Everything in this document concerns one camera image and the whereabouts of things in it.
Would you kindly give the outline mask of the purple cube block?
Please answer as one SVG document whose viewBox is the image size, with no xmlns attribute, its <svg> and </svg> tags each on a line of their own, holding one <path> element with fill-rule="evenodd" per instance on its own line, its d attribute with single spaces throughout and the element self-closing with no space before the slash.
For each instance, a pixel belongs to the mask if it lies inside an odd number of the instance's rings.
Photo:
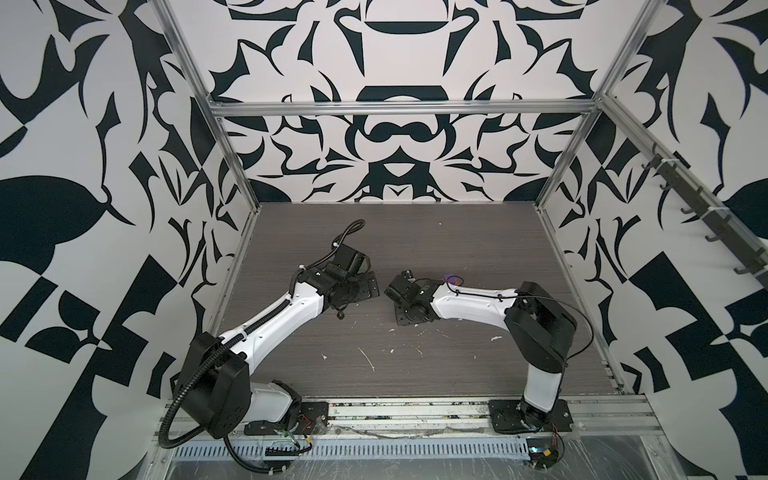
<svg viewBox="0 0 768 480">
<path fill-rule="evenodd" d="M 464 283 L 464 279 L 458 275 L 447 275 L 444 277 L 444 281 L 454 286 L 461 286 Z"/>
</svg>

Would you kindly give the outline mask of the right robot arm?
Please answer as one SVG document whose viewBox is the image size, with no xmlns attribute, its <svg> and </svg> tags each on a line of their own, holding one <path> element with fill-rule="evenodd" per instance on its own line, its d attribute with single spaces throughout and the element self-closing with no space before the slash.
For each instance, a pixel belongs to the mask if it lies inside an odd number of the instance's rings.
<svg viewBox="0 0 768 480">
<path fill-rule="evenodd" d="M 552 423 L 577 321 L 540 285 L 517 289 L 465 287 L 455 276 L 417 280 L 409 270 L 388 285 L 400 325 L 462 320 L 508 331 L 527 362 L 522 398 L 514 405 L 492 401 L 489 412 L 499 433 L 537 432 Z"/>
</svg>

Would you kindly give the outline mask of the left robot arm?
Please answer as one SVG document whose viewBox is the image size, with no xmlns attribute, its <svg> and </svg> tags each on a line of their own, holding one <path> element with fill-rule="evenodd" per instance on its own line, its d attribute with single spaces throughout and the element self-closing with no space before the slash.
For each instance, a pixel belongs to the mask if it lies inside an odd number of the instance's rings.
<svg viewBox="0 0 768 480">
<path fill-rule="evenodd" d="M 316 265 L 301 266 L 288 291 L 242 325 L 218 336 L 208 332 L 190 343 L 158 433 L 168 447 L 202 432 L 223 439 L 243 421 L 292 430 L 302 398 L 282 381 L 255 383 L 251 377 L 291 334 L 327 310 L 345 315 L 351 304 L 378 297 L 370 259 L 337 244 Z"/>
</svg>

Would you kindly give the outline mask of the green circuit board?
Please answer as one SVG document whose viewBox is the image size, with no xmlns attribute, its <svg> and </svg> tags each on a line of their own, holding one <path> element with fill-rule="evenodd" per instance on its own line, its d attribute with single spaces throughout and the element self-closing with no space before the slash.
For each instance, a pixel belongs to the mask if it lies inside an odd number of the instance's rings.
<svg viewBox="0 0 768 480">
<path fill-rule="evenodd" d="M 528 438 L 526 440 L 529 456 L 528 466 L 534 470 L 550 470 L 564 456 L 565 443 L 557 437 Z"/>
</svg>

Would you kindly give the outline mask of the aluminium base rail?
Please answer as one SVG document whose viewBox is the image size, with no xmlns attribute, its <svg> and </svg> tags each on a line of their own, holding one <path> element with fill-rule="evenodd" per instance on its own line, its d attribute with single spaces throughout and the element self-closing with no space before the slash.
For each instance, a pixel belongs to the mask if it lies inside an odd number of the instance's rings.
<svg viewBox="0 0 768 480">
<path fill-rule="evenodd" d="M 355 438 L 426 438 L 466 435 L 507 436 L 514 397 L 313 398 L 304 399 L 299 424 L 303 434 L 346 435 Z M 550 421 L 515 438 L 559 435 L 662 437 L 660 421 L 650 403 L 638 395 L 566 395 L 556 404 Z"/>
</svg>

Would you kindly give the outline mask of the black wall hook rack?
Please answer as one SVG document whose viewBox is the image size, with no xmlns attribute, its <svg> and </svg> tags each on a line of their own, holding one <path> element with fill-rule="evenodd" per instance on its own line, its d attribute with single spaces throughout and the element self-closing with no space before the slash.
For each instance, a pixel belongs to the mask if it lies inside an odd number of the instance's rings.
<svg viewBox="0 0 768 480">
<path fill-rule="evenodd" d="M 673 192 L 684 207 L 681 213 L 703 222 L 710 234 L 705 236 L 709 243 L 721 243 L 739 261 L 734 268 L 739 276 L 749 275 L 761 287 L 767 289 L 767 246 L 742 222 L 735 211 L 725 205 L 699 180 L 684 162 L 673 155 L 667 155 L 654 142 L 652 157 L 643 166 L 645 172 L 658 175 L 663 192 Z"/>
</svg>

